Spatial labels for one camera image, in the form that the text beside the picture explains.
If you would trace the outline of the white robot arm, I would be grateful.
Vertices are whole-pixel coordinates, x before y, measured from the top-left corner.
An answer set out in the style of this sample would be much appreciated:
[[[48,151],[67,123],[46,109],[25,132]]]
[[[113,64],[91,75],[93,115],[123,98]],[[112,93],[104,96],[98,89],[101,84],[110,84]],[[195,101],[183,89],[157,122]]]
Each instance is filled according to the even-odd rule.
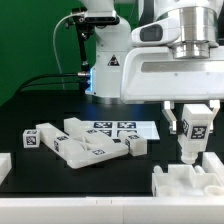
[[[104,103],[162,102],[171,131],[176,102],[224,100],[224,46],[218,17],[224,0],[138,0],[139,26],[116,23],[114,5],[131,0],[80,0],[95,27],[96,63],[86,93]]]

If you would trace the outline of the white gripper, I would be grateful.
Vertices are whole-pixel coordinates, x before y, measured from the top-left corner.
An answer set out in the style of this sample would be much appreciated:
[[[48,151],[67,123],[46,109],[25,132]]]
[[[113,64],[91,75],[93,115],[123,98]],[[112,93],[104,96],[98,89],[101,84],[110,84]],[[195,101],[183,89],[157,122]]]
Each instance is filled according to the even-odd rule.
[[[224,99],[224,47],[212,48],[208,59],[174,59],[168,47],[131,50],[121,81],[125,103],[163,102],[171,134],[177,133],[174,102],[209,101],[213,119]]]

